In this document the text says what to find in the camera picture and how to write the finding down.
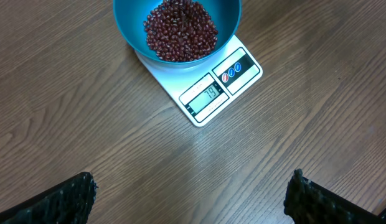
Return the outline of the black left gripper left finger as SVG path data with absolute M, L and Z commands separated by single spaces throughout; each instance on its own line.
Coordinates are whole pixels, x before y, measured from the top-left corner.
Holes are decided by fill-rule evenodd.
M 97 183 L 81 172 L 0 213 L 2 224 L 86 224 L 96 200 Z

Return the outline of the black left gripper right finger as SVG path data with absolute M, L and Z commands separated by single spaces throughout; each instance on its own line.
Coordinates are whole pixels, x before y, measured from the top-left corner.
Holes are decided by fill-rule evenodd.
M 386 207 L 375 215 L 305 178 L 296 169 L 286 189 L 284 214 L 296 224 L 386 224 Z

